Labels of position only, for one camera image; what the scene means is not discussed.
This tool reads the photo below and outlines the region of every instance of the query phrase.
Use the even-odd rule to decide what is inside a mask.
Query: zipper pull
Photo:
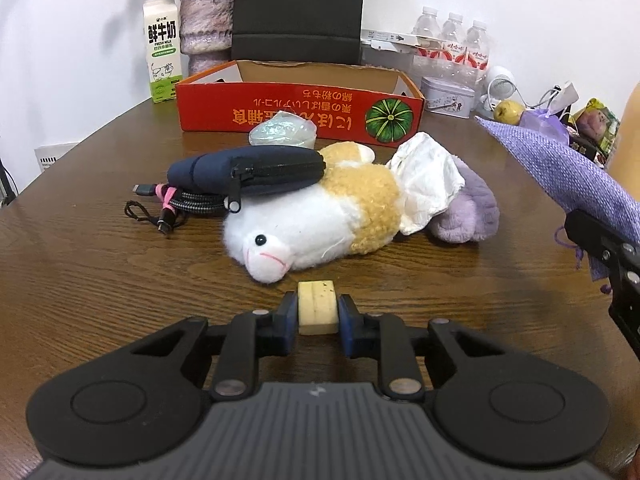
[[[226,208],[231,213],[238,213],[242,207],[240,202],[240,190],[242,182],[254,176],[252,166],[234,167],[231,170],[231,183],[229,185],[229,195],[226,197]]]

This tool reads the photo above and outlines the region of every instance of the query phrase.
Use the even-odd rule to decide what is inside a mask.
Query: white wall
[[[39,174],[34,148],[84,139],[148,98],[143,1],[0,0],[0,157],[20,189]],[[620,115],[640,79],[640,0],[365,0],[363,26],[408,31],[423,5],[486,21],[492,61],[528,101],[571,79]]]

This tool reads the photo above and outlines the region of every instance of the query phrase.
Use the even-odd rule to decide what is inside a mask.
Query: brown tabletop
[[[275,306],[302,280],[333,280],[361,310],[408,324],[450,317],[585,375],[612,412],[594,461],[618,471],[640,442],[640,367],[586,262],[576,271],[574,252],[554,242],[561,209],[473,120],[427,114],[422,126],[491,187],[497,236],[445,246],[418,233],[273,286],[226,256],[220,220],[192,218],[164,238],[122,212],[134,184],[162,182],[177,159],[245,144],[246,135],[183,134],[174,102],[145,102],[48,169],[0,211],[0,478],[20,478],[40,460],[24,409],[44,381],[186,316],[224,323]],[[385,162],[392,150],[376,153]],[[341,357],[334,336],[300,337],[293,356],[260,368],[263,379],[291,381],[370,381],[375,372],[369,360]]]

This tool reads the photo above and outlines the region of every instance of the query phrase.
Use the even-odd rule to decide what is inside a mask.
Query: grey ribbed plate
[[[86,470],[42,464],[30,480],[604,480],[588,462],[515,471],[454,448],[420,407],[369,383],[266,383],[215,405],[198,431],[151,462]]]

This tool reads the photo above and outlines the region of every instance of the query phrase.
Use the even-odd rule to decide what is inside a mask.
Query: white fan
[[[477,111],[489,119],[494,118],[494,108],[516,91],[513,74],[503,66],[492,66],[484,77],[486,93],[480,98]]]

